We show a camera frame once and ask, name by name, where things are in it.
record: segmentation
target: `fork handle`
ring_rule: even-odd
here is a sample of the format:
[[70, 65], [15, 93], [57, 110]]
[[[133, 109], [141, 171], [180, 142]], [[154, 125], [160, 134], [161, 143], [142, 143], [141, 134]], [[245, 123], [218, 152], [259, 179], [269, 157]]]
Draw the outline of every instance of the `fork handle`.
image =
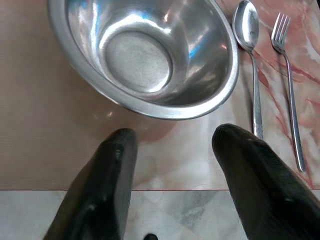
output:
[[261, 117], [258, 67], [254, 55], [251, 52], [249, 54], [252, 60], [253, 68], [253, 134], [262, 140], [264, 138], [264, 135]]
[[294, 85], [293, 85], [292, 74], [291, 74], [291, 66], [290, 66], [289, 58], [287, 57], [287, 55], [283, 54], [283, 56], [286, 63], [286, 70], [287, 70], [288, 81], [289, 81], [290, 121], [291, 121], [293, 145], [294, 145], [295, 156], [296, 156], [296, 165], [300, 172], [304, 172], [306, 170], [306, 166], [305, 166], [305, 160], [304, 160], [304, 155], [302, 152], [302, 146], [300, 141], [298, 118], [297, 118], [297, 111], [296, 111], [296, 104], [295, 104]]

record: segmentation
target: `white marble floor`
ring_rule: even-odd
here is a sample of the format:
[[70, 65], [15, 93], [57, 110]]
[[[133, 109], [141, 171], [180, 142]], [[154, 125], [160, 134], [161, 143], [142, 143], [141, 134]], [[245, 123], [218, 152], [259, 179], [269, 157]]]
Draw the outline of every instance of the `white marble floor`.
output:
[[[320, 191], [314, 191], [320, 199]], [[64, 191], [0, 191], [0, 239], [37, 240]], [[134, 191], [125, 240], [246, 240], [228, 191]]]

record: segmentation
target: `fork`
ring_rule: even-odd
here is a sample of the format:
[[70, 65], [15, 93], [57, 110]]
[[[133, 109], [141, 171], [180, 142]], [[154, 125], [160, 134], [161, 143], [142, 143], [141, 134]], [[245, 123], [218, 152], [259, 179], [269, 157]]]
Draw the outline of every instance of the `fork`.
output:
[[304, 172], [306, 170], [301, 141], [300, 141], [300, 134], [298, 128], [298, 118], [296, 112], [296, 104], [295, 104], [295, 96], [294, 96], [294, 86], [292, 81], [292, 74], [291, 74], [291, 67], [289, 58], [286, 54], [285, 50], [285, 38], [287, 36], [289, 24], [291, 18], [283, 13], [279, 13], [278, 17], [276, 18], [273, 31], [271, 34], [271, 42], [273, 48], [281, 55], [284, 56], [288, 81], [289, 81], [289, 106], [290, 106], [290, 122], [291, 122], [291, 131], [292, 131], [292, 138], [293, 138], [293, 145], [295, 150], [296, 156], [296, 164], [300, 172]]

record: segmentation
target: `bowl bottom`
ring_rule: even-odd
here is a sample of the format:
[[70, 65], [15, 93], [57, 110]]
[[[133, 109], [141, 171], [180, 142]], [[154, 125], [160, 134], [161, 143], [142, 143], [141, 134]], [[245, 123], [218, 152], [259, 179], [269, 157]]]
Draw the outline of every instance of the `bowl bottom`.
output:
[[140, 93], [160, 91], [172, 75], [166, 49], [153, 37], [138, 31], [118, 33], [105, 46], [110, 73], [127, 88]]

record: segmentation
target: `bowl rim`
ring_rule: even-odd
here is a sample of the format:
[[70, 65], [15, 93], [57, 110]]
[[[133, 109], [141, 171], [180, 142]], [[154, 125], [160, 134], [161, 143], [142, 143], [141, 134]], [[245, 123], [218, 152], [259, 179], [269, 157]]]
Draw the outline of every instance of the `bowl rim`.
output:
[[232, 32], [231, 26], [219, 5], [214, 0], [204, 1], [212, 11], [215, 11], [226, 31], [226, 40], [229, 51], [230, 68], [227, 80], [219, 87], [216, 94], [209, 98], [190, 105], [171, 106], [152, 103], [118, 88], [114, 84], [105, 80], [105, 77], [97, 72], [87, 61], [83, 53], [76, 44], [67, 19], [66, 0], [48, 0], [47, 11], [51, 27], [55, 37], [67, 56], [71, 66], [100, 94], [112, 102], [125, 107], [126, 109], [158, 119], [165, 120], [187, 120], [204, 116], [220, 107], [233, 92], [239, 74], [238, 47]]

